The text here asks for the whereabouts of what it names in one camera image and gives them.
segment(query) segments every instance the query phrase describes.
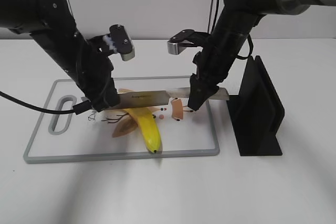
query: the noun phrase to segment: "banana peel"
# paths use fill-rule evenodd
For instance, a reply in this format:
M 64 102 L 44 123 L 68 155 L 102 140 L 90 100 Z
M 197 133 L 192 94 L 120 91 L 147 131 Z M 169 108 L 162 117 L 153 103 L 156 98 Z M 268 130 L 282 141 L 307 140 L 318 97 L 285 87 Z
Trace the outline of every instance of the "banana peel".
M 148 108 L 123 109 L 138 124 L 147 149 L 156 153 L 161 146 L 161 136 L 152 112 Z

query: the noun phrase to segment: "cutting board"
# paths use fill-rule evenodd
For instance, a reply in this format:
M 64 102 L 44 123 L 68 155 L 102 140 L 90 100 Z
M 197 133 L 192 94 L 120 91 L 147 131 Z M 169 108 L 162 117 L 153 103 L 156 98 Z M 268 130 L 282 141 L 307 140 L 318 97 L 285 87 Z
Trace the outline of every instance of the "cutting board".
M 119 92 L 182 88 L 188 77 L 114 79 Z M 81 102 L 83 93 L 72 80 L 57 80 L 45 107 L 57 109 L 60 100 L 71 97 L 62 110 Z M 80 115 L 55 116 L 41 113 L 24 153 L 27 163 L 58 163 L 131 158 L 209 156 L 219 153 L 211 109 L 206 102 L 191 112 L 187 99 L 171 98 L 168 105 L 150 107 L 159 128 L 162 146 L 153 154 L 141 131 L 125 111 L 87 111 Z

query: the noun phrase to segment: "brown printed figure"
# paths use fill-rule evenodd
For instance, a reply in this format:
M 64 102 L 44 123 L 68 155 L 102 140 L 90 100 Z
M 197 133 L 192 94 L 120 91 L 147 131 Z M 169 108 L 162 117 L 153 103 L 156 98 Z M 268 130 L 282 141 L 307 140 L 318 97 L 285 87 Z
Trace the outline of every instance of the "brown printed figure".
M 185 108 L 188 106 L 183 106 L 182 100 L 180 98 L 174 98 L 170 103 L 173 107 L 172 118 L 177 121 L 183 120 L 184 112 L 194 112 L 193 110 L 186 110 Z

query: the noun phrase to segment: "metal bracket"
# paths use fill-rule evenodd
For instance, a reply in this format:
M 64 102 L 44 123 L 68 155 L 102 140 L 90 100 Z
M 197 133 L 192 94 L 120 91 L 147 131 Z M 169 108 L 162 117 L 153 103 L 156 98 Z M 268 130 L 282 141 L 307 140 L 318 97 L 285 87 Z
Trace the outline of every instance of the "metal bracket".
M 182 30 L 167 41 L 168 53 L 179 55 L 187 47 L 203 47 L 209 35 L 208 33 L 191 29 Z

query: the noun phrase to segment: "knife blade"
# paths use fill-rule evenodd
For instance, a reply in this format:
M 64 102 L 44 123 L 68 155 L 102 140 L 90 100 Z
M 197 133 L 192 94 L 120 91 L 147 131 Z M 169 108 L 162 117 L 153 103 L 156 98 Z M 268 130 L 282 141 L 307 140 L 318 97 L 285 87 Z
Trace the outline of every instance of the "knife blade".
M 121 93 L 120 103 L 108 110 L 121 110 L 131 108 L 143 108 L 167 105 L 170 98 L 189 98 L 190 88 L 177 88 L 159 91 L 139 91 Z M 229 100 L 229 94 L 225 88 L 220 88 L 209 100 Z

